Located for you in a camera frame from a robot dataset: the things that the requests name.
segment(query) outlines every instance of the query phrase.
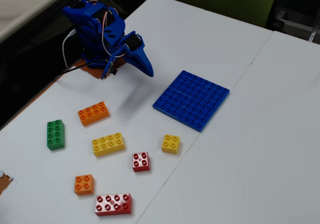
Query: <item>large yellow brick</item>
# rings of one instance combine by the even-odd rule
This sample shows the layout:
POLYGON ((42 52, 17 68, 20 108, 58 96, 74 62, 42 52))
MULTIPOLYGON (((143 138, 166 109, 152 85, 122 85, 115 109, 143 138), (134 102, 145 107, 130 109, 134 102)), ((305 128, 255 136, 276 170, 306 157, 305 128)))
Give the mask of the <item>large yellow brick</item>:
POLYGON ((121 133, 115 133, 99 139, 92 140, 93 153, 96 157, 113 153, 125 148, 121 133))

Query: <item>white cable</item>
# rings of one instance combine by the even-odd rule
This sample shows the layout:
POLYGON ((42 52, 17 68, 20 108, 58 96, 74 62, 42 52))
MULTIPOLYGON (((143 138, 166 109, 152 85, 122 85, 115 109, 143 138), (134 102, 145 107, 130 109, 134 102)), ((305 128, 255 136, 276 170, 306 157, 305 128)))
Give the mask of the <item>white cable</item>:
MULTIPOLYGON (((102 30, 101 30, 101 41, 102 41, 102 45, 103 45, 103 47, 105 48, 105 51, 106 51, 106 53, 107 54, 109 54, 110 56, 111 56, 111 54, 108 52, 108 50, 106 49, 106 47, 105 47, 105 43, 104 43, 104 24, 105 23, 107 23, 107 17, 108 17, 108 11, 106 11, 105 13, 104 13, 104 16, 103 16, 104 18, 103 18, 103 20, 102 20, 102 30)), ((120 58, 120 57, 123 57, 125 55, 125 53, 124 54, 122 54, 122 55, 120 55, 120 56, 115 56, 115 58, 120 58)))
POLYGON ((68 38, 70 38, 71 36, 74 36, 76 34, 76 29, 74 28, 73 30, 71 30, 71 32, 64 38, 64 41, 62 42, 62 55, 63 55, 63 59, 64 59, 64 63, 65 63, 65 66, 66 68, 68 68, 68 65, 67 65, 67 60, 66 60, 66 56, 65 56, 65 42, 68 38))

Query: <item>small red brick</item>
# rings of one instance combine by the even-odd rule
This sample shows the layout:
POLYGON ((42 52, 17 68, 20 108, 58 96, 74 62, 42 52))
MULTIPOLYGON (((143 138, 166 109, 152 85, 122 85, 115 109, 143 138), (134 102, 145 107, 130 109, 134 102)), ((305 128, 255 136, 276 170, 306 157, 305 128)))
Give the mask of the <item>small red brick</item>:
POLYGON ((148 152, 132 154, 132 168, 135 172, 149 171, 148 152))

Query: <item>white table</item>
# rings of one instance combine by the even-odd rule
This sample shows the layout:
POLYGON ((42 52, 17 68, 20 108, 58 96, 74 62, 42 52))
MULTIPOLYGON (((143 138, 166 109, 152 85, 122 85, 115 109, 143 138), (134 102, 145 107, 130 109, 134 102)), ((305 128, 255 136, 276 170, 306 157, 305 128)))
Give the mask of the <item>white table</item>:
POLYGON ((0 42, 56 0, 0 0, 0 42))
POLYGON ((0 169, 16 183, 0 197, 0 223, 135 223, 200 134, 153 103, 184 69, 232 89, 272 34, 174 0, 147 0, 125 22, 126 33, 143 36, 154 77, 129 64, 104 81, 73 71, 3 128, 0 169), (77 111, 100 101, 111 116, 84 128, 77 111), (56 119, 65 124, 66 147, 52 152, 47 122, 56 119), (96 158, 91 140, 116 132, 126 150, 96 158), (181 137, 178 155, 161 151, 165 134, 181 137), (132 153, 146 151, 151 171, 134 173, 132 153), (78 197, 75 176, 86 174, 95 178, 94 195, 78 197), (95 195, 126 192, 133 198, 131 215, 95 215, 95 195))
POLYGON ((320 223, 319 60, 275 32, 138 224, 320 223))

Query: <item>small orange brick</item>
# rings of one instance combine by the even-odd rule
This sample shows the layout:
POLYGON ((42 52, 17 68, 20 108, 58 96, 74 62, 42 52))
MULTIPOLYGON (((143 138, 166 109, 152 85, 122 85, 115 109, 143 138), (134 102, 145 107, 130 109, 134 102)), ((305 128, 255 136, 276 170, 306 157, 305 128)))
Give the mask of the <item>small orange brick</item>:
POLYGON ((75 177, 74 192, 78 196, 94 193, 95 180, 92 175, 75 177))

